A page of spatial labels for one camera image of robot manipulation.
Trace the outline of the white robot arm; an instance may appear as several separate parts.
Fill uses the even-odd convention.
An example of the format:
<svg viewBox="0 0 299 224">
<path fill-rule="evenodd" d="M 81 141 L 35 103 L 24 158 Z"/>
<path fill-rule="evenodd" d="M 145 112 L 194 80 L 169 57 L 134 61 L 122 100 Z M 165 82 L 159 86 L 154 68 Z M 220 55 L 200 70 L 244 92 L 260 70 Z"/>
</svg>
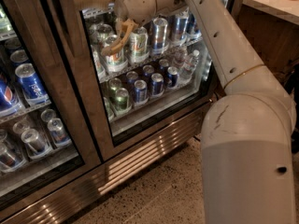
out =
<svg viewBox="0 0 299 224">
<path fill-rule="evenodd" d="M 263 64 L 220 0 L 74 0 L 79 10 L 113 6 L 118 52 L 138 26 L 188 8 L 225 95 L 202 126 L 206 224 L 296 224 L 291 136 L 293 99 Z"/>
</svg>

